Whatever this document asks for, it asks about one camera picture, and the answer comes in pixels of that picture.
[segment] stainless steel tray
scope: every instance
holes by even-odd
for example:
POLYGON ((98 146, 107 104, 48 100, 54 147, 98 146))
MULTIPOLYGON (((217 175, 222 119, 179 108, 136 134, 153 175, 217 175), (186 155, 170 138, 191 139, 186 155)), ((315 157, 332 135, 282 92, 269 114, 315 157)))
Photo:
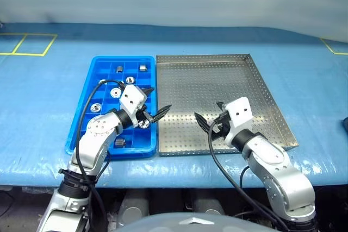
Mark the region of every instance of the stainless steel tray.
MULTIPOLYGON (((209 153, 207 134, 194 112, 210 123, 221 112, 217 101, 247 97, 254 115, 253 132, 285 149, 298 146, 276 102, 249 54, 158 55, 158 107, 172 104, 159 121, 160 155, 209 153)), ((217 153, 235 153, 223 139, 213 142, 217 153)))

